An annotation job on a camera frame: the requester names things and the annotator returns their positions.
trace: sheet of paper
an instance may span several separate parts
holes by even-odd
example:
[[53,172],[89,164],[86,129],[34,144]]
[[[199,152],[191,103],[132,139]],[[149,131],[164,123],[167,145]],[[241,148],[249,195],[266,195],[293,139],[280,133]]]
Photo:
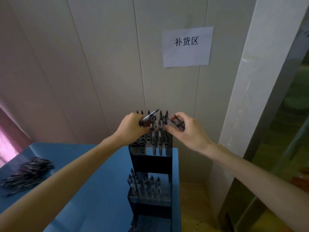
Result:
[[163,67],[208,65],[214,27],[163,32]]

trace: pink curtain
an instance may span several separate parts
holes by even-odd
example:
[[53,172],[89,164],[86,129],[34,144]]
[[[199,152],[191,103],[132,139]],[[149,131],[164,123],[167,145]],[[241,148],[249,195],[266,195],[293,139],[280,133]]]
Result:
[[0,167],[31,144],[31,140],[0,108]]

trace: person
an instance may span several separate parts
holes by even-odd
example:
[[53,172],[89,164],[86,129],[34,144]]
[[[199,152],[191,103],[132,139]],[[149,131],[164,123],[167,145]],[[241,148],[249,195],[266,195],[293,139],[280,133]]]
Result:
[[[185,130],[181,132],[166,125],[169,133],[188,148],[220,164],[292,230],[308,231],[307,193],[214,143],[196,119],[183,112],[176,113],[176,116],[184,121]],[[138,125],[143,117],[136,113],[127,115],[113,135],[57,171],[6,209],[0,215],[0,232],[43,231],[114,152],[149,132],[149,127]]]

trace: black pen display stand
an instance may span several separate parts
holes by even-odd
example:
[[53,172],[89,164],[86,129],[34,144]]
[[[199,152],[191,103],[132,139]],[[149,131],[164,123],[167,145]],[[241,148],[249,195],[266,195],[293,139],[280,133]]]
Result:
[[129,145],[133,170],[137,178],[142,181],[144,176],[144,179],[146,177],[148,182],[151,182],[151,176],[154,180],[159,177],[161,183],[160,187],[157,187],[157,183],[154,187],[142,184],[135,192],[130,187],[128,200],[133,211],[133,220],[129,231],[146,231],[147,226],[155,226],[150,223],[141,225],[140,216],[168,219],[169,230],[172,229],[172,146],[173,136],[167,132],[163,134],[162,145],[152,145],[150,134],[141,136]]

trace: blue tabletop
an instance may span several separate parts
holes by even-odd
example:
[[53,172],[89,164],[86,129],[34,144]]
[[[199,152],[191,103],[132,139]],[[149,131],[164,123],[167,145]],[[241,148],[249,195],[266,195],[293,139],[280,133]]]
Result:
[[[93,147],[95,145],[33,143],[0,168],[0,179],[7,178],[17,170],[18,164],[35,156],[50,160],[56,167],[50,173],[53,174]],[[127,177],[131,168],[128,147],[122,147],[86,181],[44,231],[128,231],[133,218],[127,198]],[[0,213],[27,192],[23,191],[8,198],[0,197]],[[6,190],[0,188],[0,195],[6,193]],[[173,148],[172,231],[181,231],[177,148]]]

